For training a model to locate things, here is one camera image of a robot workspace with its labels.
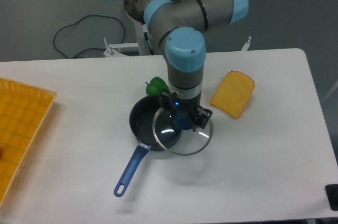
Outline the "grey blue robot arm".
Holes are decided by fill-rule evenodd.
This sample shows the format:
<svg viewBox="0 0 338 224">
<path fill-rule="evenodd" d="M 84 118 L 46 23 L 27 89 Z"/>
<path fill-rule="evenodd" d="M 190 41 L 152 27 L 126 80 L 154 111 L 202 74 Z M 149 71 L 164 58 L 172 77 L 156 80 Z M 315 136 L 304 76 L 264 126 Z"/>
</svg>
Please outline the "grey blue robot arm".
<svg viewBox="0 0 338 224">
<path fill-rule="evenodd" d="M 147 0 L 139 11 L 167 64 L 168 90 L 160 94 L 163 108 L 173 112 L 181 129 L 204 128 L 212 113 L 200 106 L 203 33 L 244 18 L 249 0 Z"/>
</svg>

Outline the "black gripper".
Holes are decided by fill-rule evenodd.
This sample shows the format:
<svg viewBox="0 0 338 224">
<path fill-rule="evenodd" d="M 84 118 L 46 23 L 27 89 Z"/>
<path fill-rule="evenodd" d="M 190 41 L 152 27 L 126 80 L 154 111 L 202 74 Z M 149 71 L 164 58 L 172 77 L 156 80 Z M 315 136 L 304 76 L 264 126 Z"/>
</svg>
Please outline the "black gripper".
<svg viewBox="0 0 338 224">
<path fill-rule="evenodd" d="M 205 129 L 213 111 L 200 107 L 201 94 L 191 99 L 181 99 L 177 94 L 163 89 L 158 96 L 160 107 L 169 112 L 175 125 L 193 125 L 192 130 Z"/>
</svg>

